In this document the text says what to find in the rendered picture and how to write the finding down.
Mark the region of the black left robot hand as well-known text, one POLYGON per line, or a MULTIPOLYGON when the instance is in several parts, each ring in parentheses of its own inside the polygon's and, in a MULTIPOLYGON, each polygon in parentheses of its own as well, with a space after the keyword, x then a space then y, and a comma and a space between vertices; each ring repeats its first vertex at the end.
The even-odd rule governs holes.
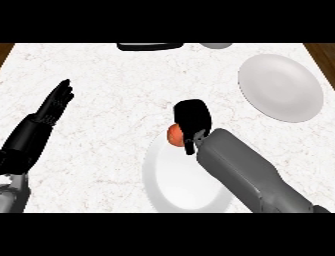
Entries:
POLYGON ((72 98, 72 87, 65 79, 52 90, 37 112, 25 116, 4 141, 0 149, 0 175, 21 175, 29 171, 72 98))

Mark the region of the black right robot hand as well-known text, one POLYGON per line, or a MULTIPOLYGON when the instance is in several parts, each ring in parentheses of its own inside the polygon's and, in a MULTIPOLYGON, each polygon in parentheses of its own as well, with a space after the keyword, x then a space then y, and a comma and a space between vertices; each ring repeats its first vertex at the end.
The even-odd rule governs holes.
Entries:
POLYGON ((211 130, 211 115, 207 105, 199 99, 180 101, 173 107, 174 123, 183 133, 183 146, 187 155, 195 153, 193 145, 211 130))

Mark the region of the orange squash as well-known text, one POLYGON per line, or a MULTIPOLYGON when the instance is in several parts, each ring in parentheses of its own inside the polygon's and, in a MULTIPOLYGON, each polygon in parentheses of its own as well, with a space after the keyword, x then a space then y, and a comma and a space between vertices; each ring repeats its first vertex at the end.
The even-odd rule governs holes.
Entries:
POLYGON ((167 141, 176 147, 183 147, 183 133, 177 124, 173 124, 167 130, 167 141))

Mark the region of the white matte plate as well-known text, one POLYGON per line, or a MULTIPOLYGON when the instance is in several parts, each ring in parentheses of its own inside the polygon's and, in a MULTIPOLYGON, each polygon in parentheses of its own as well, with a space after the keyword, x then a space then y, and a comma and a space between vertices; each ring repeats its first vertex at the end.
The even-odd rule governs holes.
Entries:
POLYGON ((252 107, 270 118, 291 123, 310 120, 323 106, 317 79, 288 57, 260 54, 239 67, 238 84, 252 107))

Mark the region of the white glossy plate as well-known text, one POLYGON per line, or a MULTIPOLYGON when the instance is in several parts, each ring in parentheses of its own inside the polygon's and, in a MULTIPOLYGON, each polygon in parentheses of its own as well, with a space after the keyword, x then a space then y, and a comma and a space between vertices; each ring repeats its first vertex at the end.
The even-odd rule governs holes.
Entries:
POLYGON ((149 202, 158 212, 224 212, 233 195, 161 133, 146 151, 142 180, 149 202))

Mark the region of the grey round object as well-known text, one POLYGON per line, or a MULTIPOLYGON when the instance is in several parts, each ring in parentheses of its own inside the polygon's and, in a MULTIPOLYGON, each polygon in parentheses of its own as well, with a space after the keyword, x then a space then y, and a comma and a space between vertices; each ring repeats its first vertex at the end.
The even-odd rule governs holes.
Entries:
POLYGON ((224 49, 232 46, 232 43, 199 43, 208 49, 224 49))

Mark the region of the black flat appliance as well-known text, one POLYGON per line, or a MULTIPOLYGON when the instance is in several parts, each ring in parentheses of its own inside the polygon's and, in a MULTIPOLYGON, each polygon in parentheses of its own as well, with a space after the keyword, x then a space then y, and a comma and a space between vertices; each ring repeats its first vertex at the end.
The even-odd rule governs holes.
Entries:
POLYGON ((121 51, 159 51, 180 48, 183 43, 117 43, 121 51))

